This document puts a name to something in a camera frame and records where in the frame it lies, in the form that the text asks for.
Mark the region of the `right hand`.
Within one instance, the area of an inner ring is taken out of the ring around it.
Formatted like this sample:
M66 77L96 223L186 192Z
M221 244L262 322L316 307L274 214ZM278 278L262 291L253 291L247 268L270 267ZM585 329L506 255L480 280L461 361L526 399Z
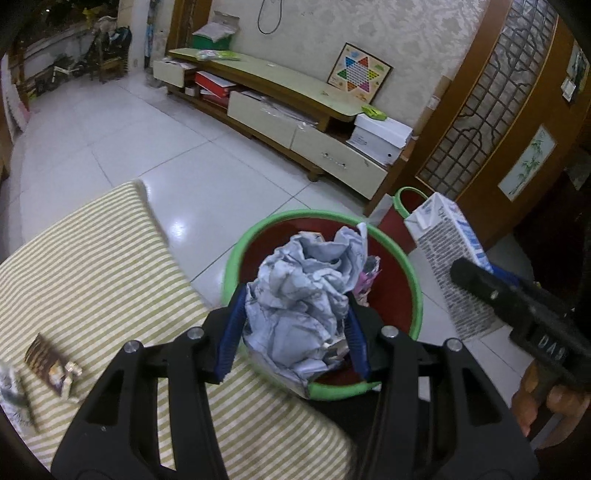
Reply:
M547 395L542 393L548 381L537 360L526 369L518 391L512 397L511 410L525 436L529 436L540 413L550 414L554 427L535 435L534 446L538 449L554 447L564 442L577 428L590 406L590 394L571 390L555 384Z

